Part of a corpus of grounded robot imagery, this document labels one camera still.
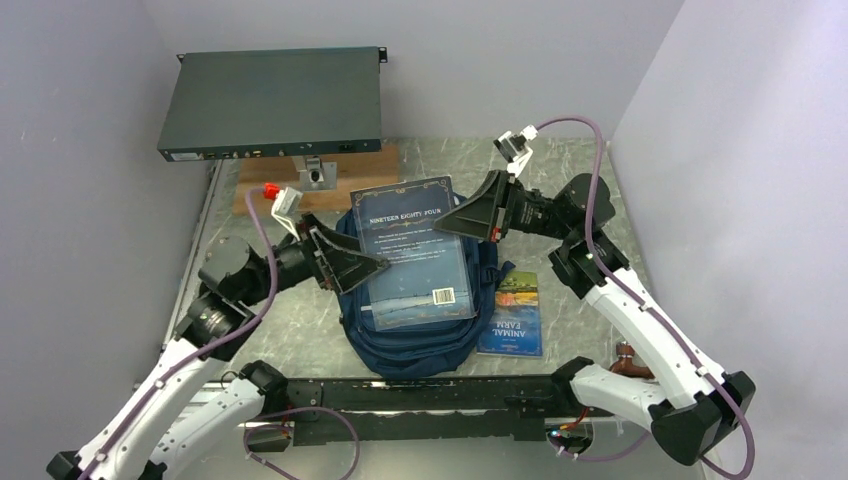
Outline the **Nineteen Eighty-Four book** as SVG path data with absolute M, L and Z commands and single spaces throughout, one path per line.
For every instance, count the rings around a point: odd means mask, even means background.
M 351 193 L 351 212 L 361 250 L 389 267 L 368 281 L 378 331 L 474 315 L 461 239 L 434 229 L 455 206 L 449 176 L 361 189 Z

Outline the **Animal Farm book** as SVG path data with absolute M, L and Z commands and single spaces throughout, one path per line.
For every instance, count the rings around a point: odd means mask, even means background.
M 536 273 L 512 270 L 495 292 L 494 313 L 476 351 L 484 355 L 540 358 L 542 321 Z

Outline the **navy blue student backpack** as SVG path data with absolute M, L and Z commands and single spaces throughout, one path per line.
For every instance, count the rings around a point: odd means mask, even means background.
M 358 238 L 350 210 L 336 224 Z M 417 379 L 457 369 L 470 355 L 494 313 L 497 287 L 512 269 L 499 260 L 496 244 L 458 236 L 464 247 L 474 315 L 378 331 L 370 308 L 368 281 L 339 297 L 341 324 L 355 353 L 369 370 L 389 379 Z

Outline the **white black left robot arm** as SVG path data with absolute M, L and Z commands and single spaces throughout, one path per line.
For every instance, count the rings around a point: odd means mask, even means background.
M 207 252 L 192 302 L 155 367 L 95 437 L 76 451 L 57 453 L 52 479 L 174 479 L 226 432 L 260 417 L 279 417 L 288 380 L 257 360 L 232 386 L 187 418 L 195 394 L 230 361 L 260 325 L 276 295 L 307 280 L 348 293 L 388 267 L 363 253 L 357 239 L 305 214 L 277 245 L 254 223 L 264 253 L 241 237 L 226 237 Z

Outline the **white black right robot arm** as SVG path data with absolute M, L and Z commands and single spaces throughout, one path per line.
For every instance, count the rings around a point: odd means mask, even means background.
M 514 175 L 492 170 L 467 200 L 439 217 L 436 229 L 498 242 L 513 231 L 560 241 L 548 258 L 559 281 L 601 313 L 634 347 L 652 378 L 631 378 L 577 357 L 551 376 L 551 401 L 574 415 L 600 409 L 632 422 L 674 461 L 703 462 L 729 434 L 742 431 L 743 468 L 753 470 L 755 440 L 745 413 L 756 387 L 743 371 L 728 373 L 700 350 L 650 296 L 629 260 L 604 233 L 615 214 L 606 184 L 583 173 L 549 198 Z

